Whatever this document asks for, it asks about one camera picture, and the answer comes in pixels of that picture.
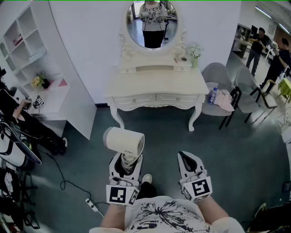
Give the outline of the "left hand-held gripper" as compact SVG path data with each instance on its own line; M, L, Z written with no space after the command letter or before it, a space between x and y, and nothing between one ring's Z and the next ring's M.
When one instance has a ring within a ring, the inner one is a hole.
M139 176L143 164L143 154L136 160L133 177L124 177L122 154L117 153L109 164L109 184L106 185L106 201L108 204L132 206L139 193Z

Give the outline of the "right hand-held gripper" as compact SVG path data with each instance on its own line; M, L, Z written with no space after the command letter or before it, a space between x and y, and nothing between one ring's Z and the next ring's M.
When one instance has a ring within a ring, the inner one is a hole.
M212 184L202 160L190 152L179 151L177 154L181 180L181 191L185 198L197 202L212 194Z

